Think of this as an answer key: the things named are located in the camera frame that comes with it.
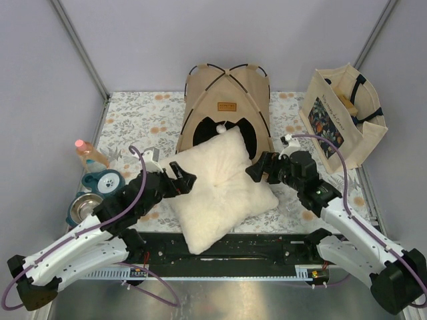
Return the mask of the white fluffy cushion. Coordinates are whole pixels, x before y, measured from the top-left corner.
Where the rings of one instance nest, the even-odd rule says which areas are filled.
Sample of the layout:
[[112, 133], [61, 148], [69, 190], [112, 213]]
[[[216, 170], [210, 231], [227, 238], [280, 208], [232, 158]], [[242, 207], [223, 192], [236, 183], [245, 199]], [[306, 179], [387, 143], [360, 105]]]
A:
[[275, 209], [278, 198], [245, 172], [252, 162], [237, 127], [160, 161], [169, 177], [175, 161], [196, 176], [192, 190], [168, 199], [191, 254], [199, 255], [249, 216]]

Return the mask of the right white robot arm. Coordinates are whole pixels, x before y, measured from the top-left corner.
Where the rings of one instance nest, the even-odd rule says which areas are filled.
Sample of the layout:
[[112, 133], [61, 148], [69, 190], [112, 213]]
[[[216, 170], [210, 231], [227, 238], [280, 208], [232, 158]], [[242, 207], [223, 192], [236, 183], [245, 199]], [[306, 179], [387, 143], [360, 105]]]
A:
[[307, 151], [290, 155], [263, 152], [246, 168], [251, 179], [283, 183], [297, 192], [300, 203], [339, 231], [348, 244], [320, 228], [304, 239], [305, 259], [333, 263], [365, 284], [376, 302], [397, 315], [426, 295], [426, 258], [417, 249], [405, 250], [350, 208], [344, 196], [323, 180]]

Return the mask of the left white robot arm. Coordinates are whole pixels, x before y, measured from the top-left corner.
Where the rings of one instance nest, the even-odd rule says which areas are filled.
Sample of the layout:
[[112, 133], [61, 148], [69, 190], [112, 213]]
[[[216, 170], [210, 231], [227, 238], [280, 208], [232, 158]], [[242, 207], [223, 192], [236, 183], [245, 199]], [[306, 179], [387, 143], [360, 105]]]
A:
[[7, 265], [20, 306], [28, 311], [40, 309], [93, 270], [114, 263], [140, 262], [145, 243], [133, 225], [163, 199], [190, 193], [197, 179], [175, 161], [169, 166], [173, 178], [165, 169], [141, 171], [50, 246], [27, 257], [10, 258]]

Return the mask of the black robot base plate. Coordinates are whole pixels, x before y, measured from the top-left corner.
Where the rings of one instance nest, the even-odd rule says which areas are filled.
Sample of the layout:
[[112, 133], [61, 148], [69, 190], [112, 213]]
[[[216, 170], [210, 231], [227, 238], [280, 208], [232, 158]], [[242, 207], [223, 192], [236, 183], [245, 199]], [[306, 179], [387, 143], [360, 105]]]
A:
[[189, 252], [181, 233], [140, 232], [144, 240], [136, 263], [175, 265], [201, 261], [262, 261], [265, 265], [323, 265], [305, 234], [231, 233], [199, 255]]

